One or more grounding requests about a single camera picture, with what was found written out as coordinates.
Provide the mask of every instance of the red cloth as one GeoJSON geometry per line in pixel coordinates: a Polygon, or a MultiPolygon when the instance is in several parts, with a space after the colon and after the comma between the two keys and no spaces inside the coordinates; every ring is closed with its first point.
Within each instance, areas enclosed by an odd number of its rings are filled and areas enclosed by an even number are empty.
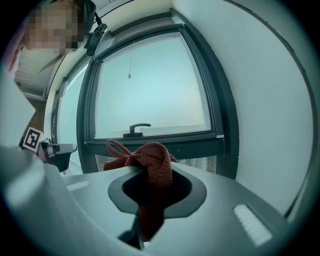
{"type": "Polygon", "coordinates": [[[177,160],[169,154],[166,147],[157,142],[147,143],[131,153],[122,144],[110,139],[106,143],[110,154],[117,159],[104,164],[104,171],[125,166],[145,166],[148,171],[149,202],[139,209],[140,228],[143,240],[149,241],[164,222],[164,209],[168,206],[168,188],[173,183],[171,162],[177,160]],[[113,143],[124,154],[110,145],[113,143]]]}

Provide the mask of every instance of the gray surface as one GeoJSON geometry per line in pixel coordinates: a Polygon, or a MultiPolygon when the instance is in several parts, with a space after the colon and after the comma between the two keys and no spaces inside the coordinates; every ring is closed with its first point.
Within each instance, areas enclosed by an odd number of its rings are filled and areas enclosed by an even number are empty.
{"type": "Polygon", "coordinates": [[[69,174],[70,176],[83,174],[81,166],[72,161],[69,162],[69,168],[64,172],[65,174],[69,174]]]}
{"type": "Polygon", "coordinates": [[[118,237],[131,228],[135,215],[118,210],[109,198],[108,188],[113,180],[135,170],[140,170],[140,168],[129,166],[97,173],[64,176],[63,181],[65,185],[81,182],[90,183],[87,187],[72,191],[71,196],[101,229],[114,237],[118,237]]]}
{"type": "Polygon", "coordinates": [[[270,205],[236,181],[193,167],[171,163],[200,179],[207,188],[203,205],[187,218],[166,219],[145,251],[152,255],[248,255],[259,253],[234,213],[247,204],[279,237],[287,228],[285,219],[270,205]]]}
{"type": "Polygon", "coordinates": [[[146,255],[104,232],[70,196],[54,165],[43,164],[27,150],[0,146],[0,169],[10,213],[46,255],[146,255]]]}

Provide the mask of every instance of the ceiling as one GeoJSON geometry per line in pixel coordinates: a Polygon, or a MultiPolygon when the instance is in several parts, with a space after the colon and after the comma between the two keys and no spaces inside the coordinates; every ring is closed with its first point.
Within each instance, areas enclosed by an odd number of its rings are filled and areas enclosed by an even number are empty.
{"type": "MultiPolygon", "coordinates": [[[[116,0],[92,0],[99,11],[116,0]]],[[[20,53],[18,70],[14,81],[20,86],[25,96],[38,100],[45,100],[46,90],[54,66],[40,70],[57,56],[52,49],[27,50],[23,48],[20,53]]]]}

